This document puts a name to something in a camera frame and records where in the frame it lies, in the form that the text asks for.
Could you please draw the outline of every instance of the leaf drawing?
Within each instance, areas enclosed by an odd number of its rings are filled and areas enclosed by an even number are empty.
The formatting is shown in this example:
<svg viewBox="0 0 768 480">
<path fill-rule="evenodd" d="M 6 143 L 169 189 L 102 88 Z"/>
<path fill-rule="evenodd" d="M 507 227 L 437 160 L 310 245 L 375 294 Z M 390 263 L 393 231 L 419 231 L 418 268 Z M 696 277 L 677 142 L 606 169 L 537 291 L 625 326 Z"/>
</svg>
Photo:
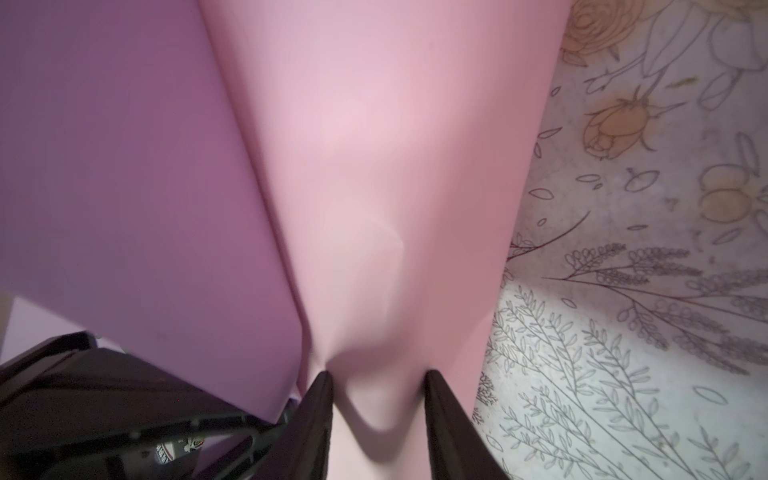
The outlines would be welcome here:
<svg viewBox="0 0 768 480">
<path fill-rule="evenodd" d="M 712 402 L 715 405 L 728 405 L 728 400 L 720 392 L 701 385 L 696 385 L 691 388 L 694 393 L 696 393 L 696 395 L 702 399 L 707 400 L 708 402 Z"/>
<path fill-rule="evenodd" d="M 702 315 L 679 303 L 658 300 L 653 313 L 670 323 L 712 333 L 728 333 L 728 330 L 708 316 Z"/>
<path fill-rule="evenodd" d="M 677 252 L 648 253 L 668 258 Z M 517 369 L 541 380 L 517 394 L 516 407 L 501 404 L 500 427 L 508 443 L 488 440 L 492 449 L 520 449 L 521 459 L 566 477 L 580 472 L 585 478 L 631 480 L 628 472 L 640 469 L 661 480 L 701 480 L 699 471 L 709 468 L 708 461 L 695 464 L 686 458 L 678 450 L 680 434 L 660 420 L 664 406 L 650 368 L 633 366 L 622 336 L 609 336 L 594 320 L 589 329 L 574 333 L 573 322 L 547 313 L 544 302 L 518 287 L 515 300 L 500 306 L 494 317 L 486 362 L 504 364 L 509 375 Z M 708 458 L 723 463 L 720 474 L 746 474 L 738 446 L 718 455 L 717 439 L 693 441 Z M 612 455 L 617 450 L 631 470 Z"/>
<path fill-rule="evenodd" d="M 738 270 L 689 280 L 686 286 L 702 295 L 727 295 L 752 286 L 768 283 L 768 268 Z"/>
<path fill-rule="evenodd" d="M 653 265 L 658 261 L 686 258 L 689 255 L 689 250 L 663 247 L 640 248 L 627 252 L 634 265 Z"/>
<path fill-rule="evenodd" d="M 480 409 L 475 407 L 472 410 L 472 421 L 477 425 L 482 425 L 485 423 L 485 420 L 482 418 L 482 415 L 480 414 Z"/>
<path fill-rule="evenodd" d="M 490 377 L 484 372 L 481 372 L 480 385 L 478 386 L 476 399 L 487 407 L 493 406 L 498 401 L 498 398 L 494 395 L 494 390 L 493 382 Z"/>
<path fill-rule="evenodd" d="M 699 37 L 709 14 L 693 2 L 672 2 L 650 27 L 643 60 L 643 75 L 658 73 L 677 60 Z"/>
<path fill-rule="evenodd" d="M 757 154 L 755 143 L 752 138 L 739 132 L 736 134 L 736 145 L 739 149 L 739 160 L 742 166 L 746 168 L 755 177 L 760 176 L 760 157 Z"/>
<path fill-rule="evenodd" d="M 545 131 L 542 131 L 542 132 L 541 132 L 541 133 L 538 135 L 538 138 L 539 138 L 540 140 L 544 140 L 545 138 L 549 138 L 549 137 L 551 137 L 552 135 L 554 135 L 554 134 L 558 133 L 558 132 L 559 132 L 560 130 L 562 130 L 562 129 L 563 129 L 563 127 L 558 127 L 558 128 L 552 128 L 552 129 L 550 129 L 550 130 L 545 130 Z"/>
<path fill-rule="evenodd" d="M 741 79 L 741 71 L 727 70 L 710 80 L 699 94 L 697 103 L 707 111 L 714 111 L 728 99 Z"/>
<path fill-rule="evenodd" d="M 750 318 L 768 320 L 768 299 L 760 296 L 736 295 L 730 304 Z"/>
<path fill-rule="evenodd" d="M 645 276 L 630 275 L 616 269 L 606 269 L 597 272 L 597 280 L 606 285 L 643 285 L 648 283 L 648 278 Z"/>
<path fill-rule="evenodd" d="M 712 240 L 713 245 L 723 245 L 725 243 L 729 243 L 734 241 L 736 238 L 741 235 L 741 232 L 744 229 L 742 227 L 736 227 L 732 228 L 730 230 L 726 230 L 725 232 L 721 233 L 717 236 L 714 240 Z"/>
<path fill-rule="evenodd" d="M 768 366 L 768 345 L 756 340 L 724 336 L 720 341 L 720 353 L 742 362 Z"/>
<path fill-rule="evenodd" d="M 757 229 L 766 237 L 768 237 L 768 214 L 765 210 L 755 210 L 752 212 L 752 220 L 755 223 Z"/>
<path fill-rule="evenodd" d="M 627 246 L 622 243 L 609 243 L 598 248 L 574 250 L 565 255 L 565 261 L 574 269 L 574 274 L 583 273 L 598 268 L 605 260 L 615 257 L 625 251 Z"/>
<path fill-rule="evenodd" d="M 488 442 L 488 444 L 493 447 L 496 450 L 499 450 L 500 452 L 504 451 L 504 447 L 502 447 L 502 444 L 498 442 L 497 439 L 494 439 L 490 435 L 485 436 L 485 440 Z"/>
<path fill-rule="evenodd" d="M 550 240 L 547 240 L 544 243 L 540 243 L 539 245 L 537 245 L 536 243 L 533 243 L 530 240 L 523 239 L 522 234 L 520 232 L 517 232 L 515 234 L 515 238 L 509 244 L 510 251 L 507 257 L 507 261 L 512 260 L 513 258 L 516 258 L 516 257 L 520 257 L 522 255 L 534 252 L 540 248 L 544 248 L 547 245 L 554 243 L 560 240 L 561 238 L 567 236 L 569 233 L 576 230 L 579 227 L 579 225 L 581 225 L 587 219 L 587 217 L 589 217 L 589 213 L 590 212 L 587 212 L 581 219 L 579 219 L 578 222 L 576 222 L 571 228 L 569 228 L 565 232 L 557 235 L 555 238 L 551 238 Z"/>
<path fill-rule="evenodd" d="M 577 182 L 583 182 L 585 184 L 590 184 L 598 180 L 600 180 L 600 175 L 597 175 L 597 174 L 586 174 L 586 175 L 580 175 L 579 177 L 576 177 Z"/>
<path fill-rule="evenodd" d="M 630 179 L 627 184 L 624 185 L 624 189 L 627 192 L 631 192 L 632 194 L 641 192 L 655 184 L 656 180 L 659 179 L 660 174 L 658 170 L 649 170 L 640 172 L 639 174 L 635 173 L 635 171 L 631 168 L 628 168 L 627 171 L 630 174 Z"/>
<path fill-rule="evenodd" d="M 654 317 L 642 310 L 637 302 L 633 302 L 628 308 L 621 310 L 616 319 L 626 323 L 629 330 L 636 332 L 637 336 L 644 339 L 649 345 L 666 350 L 669 342 L 659 332 L 659 327 L 654 323 Z"/>
<path fill-rule="evenodd" d="M 539 200 L 554 199 L 554 194 L 548 188 L 535 188 L 534 190 L 529 191 L 528 194 L 532 197 L 538 198 Z"/>
<path fill-rule="evenodd" d="M 688 331 L 683 331 L 680 335 L 673 337 L 673 339 L 681 349 L 702 359 L 704 362 L 709 363 L 711 366 L 715 366 L 718 369 L 725 370 L 726 372 L 736 373 L 738 375 L 749 375 L 750 373 L 740 366 L 729 362 L 722 356 L 717 355 L 707 347 L 705 340 Z"/>
</svg>

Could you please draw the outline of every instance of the yellow rose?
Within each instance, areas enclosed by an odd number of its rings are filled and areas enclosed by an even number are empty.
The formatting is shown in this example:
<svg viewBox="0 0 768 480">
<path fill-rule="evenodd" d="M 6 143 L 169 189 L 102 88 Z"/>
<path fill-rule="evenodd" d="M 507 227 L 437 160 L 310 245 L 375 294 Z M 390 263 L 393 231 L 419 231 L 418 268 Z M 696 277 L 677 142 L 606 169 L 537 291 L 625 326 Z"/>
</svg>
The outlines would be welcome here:
<svg viewBox="0 0 768 480">
<path fill-rule="evenodd" d="M 693 0 L 704 10 L 722 13 L 736 20 L 747 20 L 749 10 L 768 7 L 768 0 Z"/>
<path fill-rule="evenodd" d="M 563 59 L 586 65 L 581 58 L 609 48 L 634 30 L 645 0 L 575 0 L 565 27 Z"/>
<path fill-rule="evenodd" d="M 648 121 L 683 105 L 657 107 L 648 104 L 646 97 L 638 100 L 637 92 L 632 100 L 619 98 L 616 102 L 612 107 L 589 114 L 592 119 L 584 129 L 584 151 L 600 160 L 615 159 L 638 140 L 651 150 L 643 139 Z"/>
</svg>

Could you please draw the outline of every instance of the botanical line drawing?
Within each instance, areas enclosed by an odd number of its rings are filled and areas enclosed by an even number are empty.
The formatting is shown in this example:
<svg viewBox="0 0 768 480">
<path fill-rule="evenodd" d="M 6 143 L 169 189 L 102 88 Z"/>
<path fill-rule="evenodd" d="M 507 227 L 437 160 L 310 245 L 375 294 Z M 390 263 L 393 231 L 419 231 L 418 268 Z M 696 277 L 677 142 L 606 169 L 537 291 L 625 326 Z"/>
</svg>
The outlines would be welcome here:
<svg viewBox="0 0 768 480">
<path fill-rule="evenodd" d="M 537 136 L 537 139 L 538 140 L 544 140 L 545 138 L 549 138 L 549 137 L 557 134 L 562 129 L 563 129 L 563 127 L 557 127 L 557 128 L 550 128 L 549 130 L 542 131 Z M 541 158 L 541 145 L 539 145 L 538 141 L 536 141 L 536 144 L 533 146 L 533 155 L 535 155 L 536 158 Z"/>
<path fill-rule="evenodd" d="M 712 240 L 712 244 L 722 245 L 724 243 L 734 241 L 736 238 L 738 238 L 739 235 L 741 235 L 742 230 L 744 230 L 742 227 L 736 227 L 730 230 L 726 230 L 721 235 L 719 235 L 716 239 Z"/>
<path fill-rule="evenodd" d="M 610 337 L 593 320 L 580 335 L 572 331 L 573 322 L 547 315 L 545 309 L 544 302 L 519 286 L 515 301 L 507 301 L 494 316 L 486 362 L 542 382 L 519 394 L 518 408 L 502 405 L 503 446 L 522 447 L 526 462 L 557 467 L 566 478 L 579 471 L 585 478 L 631 480 L 624 465 L 630 462 L 660 480 L 698 480 L 706 464 L 678 451 L 680 434 L 658 416 L 663 407 L 660 390 L 648 385 L 650 368 L 632 366 L 621 335 Z M 623 458 L 611 454 L 616 448 Z M 727 467 L 731 455 L 717 458 Z M 731 475 L 743 467 L 727 468 Z"/>
<path fill-rule="evenodd" d="M 575 0 L 561 44 L 565 63 L 586 67 L 585 55 L 608 50 L 617 60 L 617 44 L 634 30 L 642 0 Z"/>
<path fill-rule="evenodd" d="M 768 237 L 764 217 L 766 211 L 761 204 L 768 205 L 768 184 L 760 190 L 750 182 L 760 178 L 760 156 L 752 138 L 738 132 L 736 145 L 739 152 L 738 164 L 718 164 L 704 168 L 699 176 L 703 194 L 699 199 L 701 216 L 712 223 L 736 223 L 750 217 L 759 232 Z M 741 229 L 731 228 L 715 239 L 713 244 L 727 243 L 736 239 Z"/>
<path fill-rule="evenodd" d="M 531 195 L 532 197 L 536 197 L 539 200 L 554 199 L 554 194 L 548 188 L 535 188 L 534 190 L 529 191 L 528 195 Z"/>
<path fill-rule="evenodd" d="M 580 175 L 576 177 L 577 182 L 582 182 L 585 184 L 590 184 L 598 180 L 600 180 L 600 175 L 597 175 L 597 174 L 586 174 L 586 175 Z"/>
<path fill-rule="evenodd" d="M 638 85 L 631 100 L 618 98 L 613 104 L 602 110 L 587 114 L 592 119 L 584 128 L 584 151 L 600 160 L 613 160 L 629 150 L 638 141 L 648 151 L 649 147 L 643 134 L 648 122 L 662 114 L 685 105 L 686 102 L 658 107 L 650 103 L 651 92 L 659 85 L 662 70 L 654 83 L 638 97 L 641 86 Z"/>
<path fill-rule="evenodd" d="M 507 474 L 509 477 L 509 480 L 523 480 L 521 477 L 518 477 L 517 475 L 513 475 L 509 471 L 509 467 L 507 466 L 507 462 L 502 458 L 502 468 L 504 469 L 504 473 Z"/>
<path fill-rule="evenodd" d="M 589 213 L 590 212 L 587 212 L 578 222 L 576 222 L 576 224 L 573 227 L 569 228 L 564 233 L 561 233 L 560 235 L 557 235 L 555 238 L 548 240 L 544 243 L 541 243 L 539 245 L 533 243 L 530 240 L 524 239 L 522 234 L 520 232 L 517 232 L 515 234 L 515 238 L 509 244 L 509 254 L 507 256 L 507 261 L 512 260 L 513 258 L 516 258 L 516 257 L 520 257 L 527 253 L 534 252 L 540 248 L 546 247 L 550 243 L 554 243 L 560 240 L 562 237 L 565 237 L 570 232 L 576 230 L 578 226 L 581 225 L 584 222 L 584 220 L 587 219 L 587 217 L 589 217 Z"/>
<path fill-rule="evenodd" d="M 627 184 L 624 185 L 624 190 L 630 192 L 631 194 L 641 192 L 655 184 L 660 175 L 658 170 L 649 170 L 636 174 L 632 168 L 628 168 L 627 172 L 630 174 L 630 179 Z"/>
<path fill-rule="evenodd" d="M 727 372 L 749 375 L 746 365 L 768 366 L 768 345 L 735 336 L 702 313 L 725 313 L 768 325 L 768 298 L 744 292 L 768 284 L 768 268 L 704 276 L 701 270 L 676 261 L 689 255 L 689 250 L 660 247 L 628 250 L 625 244 L 609 243 L 566 254 L 571 273 L 562 278 L 545 278 L 597 286 L 625 298 L 630 305 L 622 309 L 616 319 L 658 349 L 669 348 L 664 332 L 668 330 L 681 349 Z M 611 259 L 624 257 L 627 259 L 616 266 L 604 266 Z M 685 287 L 695 293 L 675 296 L 638 288 L 649 285 L 651 277 L 659 276 L 691 278 Z M 721 303 L 726 300 L 732 308 L 708 303 L 711 300 Z"/>
<path fill-rule="evenodd" d="M 490 377 L 488 377 L 484 372 L 480 373 L 480 385 L 478 386 L 477 394 L 475 395 L 475 400 L 482 403 L 483 405 L 489 407 L 493 406 L 498 402 L 498 398 L 494 394 L 494 386 L 493 382 L 491 381 Z M 482 416 L 480 415 L 480 409 L 475 407 L 475 409 L 472 411 L 472 421 L 478 425 L 484 423 L 484 420 Z M 500 452 L 503 452 L 504 449 L 499 446 L 497 448 Z"/>
<path fill-rule="evenodd" d="M 502 284 L 499 287 L 500 290 L 503 290 L 507 287 L 507 284 L 510 282 L 515 281 L 515 275 L 512 274 L 512 271 L 510 271 L 509 268 L 506 266 L 504 267 L 504 273 L 502 274 Z"/>
<path fill-rule="evenodd" d="M 504 447 L 502 447 L 502 444 L 499 443 L 498 440 L 494 439 L 492 436 L 486 435 L 485 440 L 494 449 L 499 450 L 500 452 L 504 451 Z"/>
<path fill-rule="evenodd" d="M 650 18 L 651 24 L 645 49 L 625 65 L 613 71 L 606 70 L 604 74 L 587 80 L 587 94 L 603 91 L 614 78 L 636 67 L 640 68 L 643 78 L 659 72 L 661 72 L 660 76 L 663 76 L 666 68 L 680 58 L 698 38 L 706 38 L 711 57 L 726 69 L 710 80 L 700 92 L 697 104 L 705 110 L 713 111 L 721 106 L 745 73 L 757 74 L 768 67 L 768 47 L 763 40 L 763 32 L 768 27 L 766 25 L 768 18 L 765 15 L 766 4 L 763 0 L 665 0 L 663 2 L 661 0 L 659 2 L 616 0 L 615 3 L 633 7 L 637 4 L 645 4 L 647 11 L 639 17 L 624 14 L 622 18 L 627 27 L 623 30 L 618 29 L 626 32 L 629 30 L 629 24 L 634 29 L 638 21 L 642 22 Z M 604 7 L 601 10 L 603 15 L 597 15 L 597 17 L 603 18 L 609 11 Z M 581 23 L 584 23 L 584 20 L 572 9 L 568 30 L 574 30 L 571 26 L 578 26 Z M 708 34 L 702 35 L 710 25 Z M 626 36 L 617 36 L 618 40 L 612 44 L 612 48 L 615 49 L 617 43 L 624 40 Z M 564 61 L 573 65 L 586 66 L 583 59 L 580 60 L 580 57 L 575 56 L 577 52 L 572 51 L 571 43 L 566 33 L 566 39 L 563 42 Z M 679 88 L 696 83 L 697 77 L 686 77 L 667 87 Z"/>
<path fill-rule="evenodd" d="M 712 390 L 709 387 L 701 386 L 701 385 L 694 385 L 691 388 L 693 389 L 696 395 L 698 395 L 702 399 L 707 400 L 708 402 L 712 402 L 717 405 L 728 405 L 728 400 L 726 400 L 726 398 L 720 392 L 717 392 L 715 390 Z"/>
<path fill-rule="evenodd" d="M 696 473 L 703 480 L 740 480 L 750 470 L 749 462 L 735 462 L 734 459 L 739 454 L 739 444 L 733 443 L 730 447 L 725 449 L 722 455 L 717 454 L 717 444 L 719 443 L 717 437 L 712 437 L 707 433 L 704 427 L 700 427 L 701 441 L 688 439 L 688 442 L 692 443 L 702 451 L 704 451 L 701 459 L 709 464 L 715 464 L 710 467 L 709 472 L 703 472 L 702 470 L 696 470 Z"/>
</svg>

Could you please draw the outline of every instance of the purple paper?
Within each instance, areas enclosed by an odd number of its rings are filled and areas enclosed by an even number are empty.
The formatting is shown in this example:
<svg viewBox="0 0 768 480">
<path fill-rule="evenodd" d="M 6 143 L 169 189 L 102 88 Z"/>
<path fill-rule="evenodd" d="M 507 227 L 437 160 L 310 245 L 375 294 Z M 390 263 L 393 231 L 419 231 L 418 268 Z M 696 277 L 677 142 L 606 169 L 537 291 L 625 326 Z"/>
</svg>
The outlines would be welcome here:
<svg viewBox="0 0 768 480">
<path fill-rule="evenodd" d="M 0 288 L 278 417 L 300 321 L 196 2 L 0 4 Z"/>
</svg>

